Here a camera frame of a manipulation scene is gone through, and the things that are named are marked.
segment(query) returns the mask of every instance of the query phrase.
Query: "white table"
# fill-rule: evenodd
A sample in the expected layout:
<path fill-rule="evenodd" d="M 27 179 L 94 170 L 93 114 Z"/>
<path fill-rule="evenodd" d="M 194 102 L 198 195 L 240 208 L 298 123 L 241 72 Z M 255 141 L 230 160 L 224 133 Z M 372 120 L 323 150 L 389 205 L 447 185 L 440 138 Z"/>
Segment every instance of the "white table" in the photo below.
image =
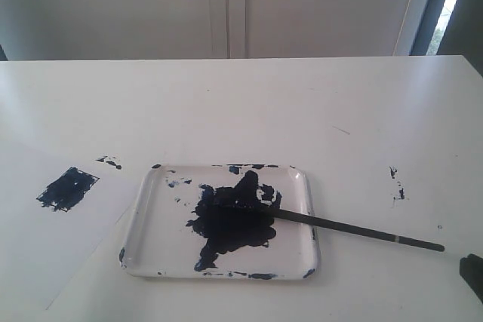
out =
<path fill-rule="evenodd" d="M 483 316 L 458 273 L 483 256 L 483 79 L 462 57 L 5 62 L 0 129 L 75 160 L 117 156 L 134 182 L 156 162 L 295 165 L 319 216 L 447 247 L 319 229 L 309 280 L 151 281 L 118 266 L 124 217 L 47 311 L 2 291 L 1 320 Z"/>

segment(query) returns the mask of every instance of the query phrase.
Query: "white wall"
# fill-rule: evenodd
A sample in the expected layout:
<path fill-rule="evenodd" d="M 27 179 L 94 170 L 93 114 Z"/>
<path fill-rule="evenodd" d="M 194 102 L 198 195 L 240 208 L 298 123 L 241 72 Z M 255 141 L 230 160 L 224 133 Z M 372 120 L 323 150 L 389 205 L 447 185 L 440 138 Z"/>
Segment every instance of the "white wall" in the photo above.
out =
<path fill-rule="evenodd" d="M 0 0 L 0 11 L 10 60 L 226 57 L 225 0 Z"/>
<path fill-rule="evenodd" d="M 246 0 L 246 44 L 250 58 L 386 56 L 403 36 L 408 53 L 426 0 Z"/>

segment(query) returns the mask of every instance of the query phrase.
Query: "white paper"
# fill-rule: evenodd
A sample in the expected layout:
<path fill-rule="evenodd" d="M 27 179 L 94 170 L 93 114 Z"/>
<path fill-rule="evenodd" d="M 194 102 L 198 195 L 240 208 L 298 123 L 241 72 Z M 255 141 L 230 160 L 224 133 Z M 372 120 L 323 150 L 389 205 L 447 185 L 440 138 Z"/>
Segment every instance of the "white paper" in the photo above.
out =
<path fill-rule="evenodd" d="M 65 212 L 36 198 L 70 167 L 99 179 Z M 47 308 L 134 201 L 137 186 L 0 141 L 0 288 Z"/>

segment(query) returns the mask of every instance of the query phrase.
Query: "white tray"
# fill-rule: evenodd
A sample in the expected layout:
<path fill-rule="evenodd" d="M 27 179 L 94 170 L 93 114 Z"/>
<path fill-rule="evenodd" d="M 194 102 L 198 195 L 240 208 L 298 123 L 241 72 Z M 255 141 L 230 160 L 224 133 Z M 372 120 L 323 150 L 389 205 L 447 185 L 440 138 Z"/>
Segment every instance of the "white tray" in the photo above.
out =
<path fill-rule="evenodd" d="M 141 185 L 121 267 L 143 277 L 263 280 L 301 279 L 316 270 L 319 251 L 311 226 L 280 219 L 270 225 L 270 218 L 247 226 L 247 220 L 237 224 L 205 212 L 207 204 L 235 199 L 238 207 L 264 203 L 312 213 L 306 177 L 294 167 L 155 165 Z"/>

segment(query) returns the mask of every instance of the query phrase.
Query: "paint brush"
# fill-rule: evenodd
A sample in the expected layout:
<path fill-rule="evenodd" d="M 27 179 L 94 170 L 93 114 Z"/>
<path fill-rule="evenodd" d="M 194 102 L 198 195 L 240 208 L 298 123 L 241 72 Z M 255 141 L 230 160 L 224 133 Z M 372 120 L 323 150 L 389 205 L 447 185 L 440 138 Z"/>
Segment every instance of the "paint brush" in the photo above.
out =
<path fill-rule="evenodd" d="M 301 222 L 303 224 L 320 226 L 321 228 L 327 228 L 332 230 L 338 230 L 339 232 L 345 232 L 350 234 L 361 235 L 363 237 L 380 239 L 382 241 L 391 241 L 393 243 L 411 245 L 412 247 L 418 247 L 423 249 L 435 250 L 437 252 L 444 252 L 445 247 L 440 244 L 431 243 L 429 241 L 420 241 L 419 239 L 413 239 L 408 237 L 402 237 L 400 235 L 394 235 L 390 233 L 380 232 L 378 230 L 373 230 L 369 228 L 362 228 L 356 225 L 350 225 L 343 222 L 335 222 L 333 220 L 327 220 L 322 218 L 317 218 L 315 216 L 295 213 L 293 211 L 266 208 L 266 209 L 241 209 L 234 207 L 222 207 L 223 209 L 232 208 L 241 213 L 255 213 L 263 214 L 266 216 L 271 216 L 273 218 L 290 220 L 292 222 Z"/>

